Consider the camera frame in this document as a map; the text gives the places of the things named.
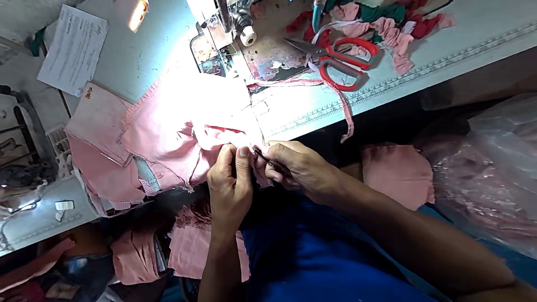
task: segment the scissor blade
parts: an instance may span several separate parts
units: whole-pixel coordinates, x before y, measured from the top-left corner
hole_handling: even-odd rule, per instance
[[[300,49],[301,51],[305,53],[309,53],[316,56],[323,56],[326,55],[327,51],[323,48],[318,47],[315,44],[311,44],[310,42],[304,41],[304,40],[295,40],[290,38],[284,38],[289,44],[293,45],[295,48]]]

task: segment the tape measure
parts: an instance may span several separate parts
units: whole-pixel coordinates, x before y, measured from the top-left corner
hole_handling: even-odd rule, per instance
[[[456,54],[444,56],[436,61],[430,62],[429,64],[423,65],[421,67],[415,67],[410,72],[402,76],[396,76],[389,80],[383,81],[379,84],[376,84],[372,87],[365,88],[354,92],[352,94],[346,94],[347,100],[350,106],[355,106],[373,98],[376,98],[386,92],[396,89],[398,86],[413,81],[422,76],[428,75],[433,71],[439,70],[446,66],[460,62],[466,58],[477,55],[481,52],[487,51],[491,48],[494,48],[498,45],[507,43],[513,39],[522,37],[537,30],[537,21],[522,26],[518,29],[508,31],[503,33],[495,38],[488,39],[480,44],[464,49]],[[325,106],[316,108],[301,117],[291,121],[288,124],[279,126],[270,131],[269,136],[273,136],[287,130],[298,128],[302,125],[313,123],[315,121],[321,120],[325,117],[331,116],[336,113],[343,111],[340,101],[329,103]]]

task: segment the left hand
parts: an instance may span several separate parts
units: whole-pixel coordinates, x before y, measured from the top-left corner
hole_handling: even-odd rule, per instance
[[[237,170],[236,179],[231,175],[233,157]],[[248,147],[237,149],[231,144],[222,146],[216,163],[207,173],[207,182],[211,194],[213,234],[235,236],[252,204],[253,187]]]

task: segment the hand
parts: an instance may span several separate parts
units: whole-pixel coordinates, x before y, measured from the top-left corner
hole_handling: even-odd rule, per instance
[[[231,175],[235,157],[237,178]],[[233,235],[241,225],[252,204],[253,187],[250,179],[250,151],[231,144],[222,146],[216,163],[207,173],[211,194],[213,234]]]
[[[278,161],[291,171],[291,176],[285,176],[262,158],[256,160],[256,167],[266,165],[265,175],[268,179],[279,182],[287,190],[304,189],[306,196],[320,204],[336,193],[338,177],[342,172],[302,143],[269,141],[262,152],[267,159]]]

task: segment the clear plastic bag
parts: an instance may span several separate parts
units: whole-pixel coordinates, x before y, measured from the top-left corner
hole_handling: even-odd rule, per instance
[[[436,205],[466,232],[537,259],[537,94],[468,120],[468,135],[422,139]]]

